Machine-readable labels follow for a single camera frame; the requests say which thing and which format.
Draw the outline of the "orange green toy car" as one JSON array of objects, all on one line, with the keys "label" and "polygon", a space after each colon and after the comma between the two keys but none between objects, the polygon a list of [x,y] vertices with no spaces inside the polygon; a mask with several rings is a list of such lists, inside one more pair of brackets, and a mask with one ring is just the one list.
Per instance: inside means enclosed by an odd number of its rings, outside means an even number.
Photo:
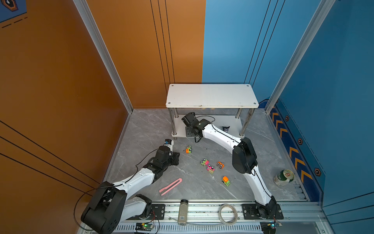
[{"label": "orange green toy car", "polygon": [[192,153],[192,146],[188,146],[188,147],[186,148],[186,153],[187,153],[187,154]]}]

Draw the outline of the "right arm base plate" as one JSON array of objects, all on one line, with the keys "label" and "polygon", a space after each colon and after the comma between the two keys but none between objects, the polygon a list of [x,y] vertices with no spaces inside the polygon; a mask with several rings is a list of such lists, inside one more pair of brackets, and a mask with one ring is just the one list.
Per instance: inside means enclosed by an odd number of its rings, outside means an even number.
[{"label": "right arm base plate", "polygon": [[243,204],[242,205],[243,216],[245,220],[250,219],[266,219],[266,220],[283,220],[283,212],[279,204],[276,204],[272,208],[269,206],[257,205],[257,204]]}]

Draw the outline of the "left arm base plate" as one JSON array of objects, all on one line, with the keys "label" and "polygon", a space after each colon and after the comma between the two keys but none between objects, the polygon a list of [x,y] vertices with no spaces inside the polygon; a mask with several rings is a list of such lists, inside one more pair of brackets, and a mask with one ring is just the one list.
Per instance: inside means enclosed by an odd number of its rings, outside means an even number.
[{"label": "left arm base plate", "polygon": [[156,220],[164,220],[165,217],[165,204],[152,204],[151,212],[148,216],[136,215],[130,217],[128,220],[152,220],[155,214]]}]

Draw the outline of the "orange green toy truck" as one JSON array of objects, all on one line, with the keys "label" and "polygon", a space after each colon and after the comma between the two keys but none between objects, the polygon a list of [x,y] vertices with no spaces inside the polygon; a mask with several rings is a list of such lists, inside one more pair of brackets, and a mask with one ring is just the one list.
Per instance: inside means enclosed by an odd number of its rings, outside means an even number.
[{"label": "orange green toy truck", "polygon": [[227,176],[224,176],[223,179],[222,179],[223,183],[226,185],[226,186],[229,186],[231,184],[230,180],[228,179]]}]

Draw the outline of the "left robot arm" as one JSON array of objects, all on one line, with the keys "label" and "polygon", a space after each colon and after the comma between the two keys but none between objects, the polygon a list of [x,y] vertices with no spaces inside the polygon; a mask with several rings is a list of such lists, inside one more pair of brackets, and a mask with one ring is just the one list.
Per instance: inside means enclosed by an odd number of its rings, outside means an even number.
[{"label": "left robot arm", "polygon": [[148,218],[152,200],[138,192],[155,183],[170,166],[179,165],[180,157],[170,144],[160,146],[155,152],[155,157],[129,178],[101,183],[83,211],[81,222],[98,234],[111,234],[124,220],[135,216]]}]

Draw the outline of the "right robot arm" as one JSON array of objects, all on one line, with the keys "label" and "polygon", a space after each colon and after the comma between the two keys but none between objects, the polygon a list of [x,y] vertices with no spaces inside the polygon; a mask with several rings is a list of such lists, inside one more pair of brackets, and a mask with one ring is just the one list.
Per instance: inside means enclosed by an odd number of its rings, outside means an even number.
[{"label": "right robot arm", "polygon": [[257,215],[262,219],[273,219],[278,212],[277,202],[261,176],[251,140],[232,136],[206,119],[199,120],[194,112],[185,115],[182,122],[193,137],[212,140],[232,153],[234,169],[244,175],[252,189]]}]

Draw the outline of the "black purple robot toy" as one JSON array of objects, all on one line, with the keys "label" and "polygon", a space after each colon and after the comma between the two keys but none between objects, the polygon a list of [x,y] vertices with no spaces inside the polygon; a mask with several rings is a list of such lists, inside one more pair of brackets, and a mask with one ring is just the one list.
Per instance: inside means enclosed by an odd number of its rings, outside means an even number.
[{"label": "black purple robot toy", "polygon": [[229,128],[229,126],[223,126],[223,131],[227,133],[229,131]]}]

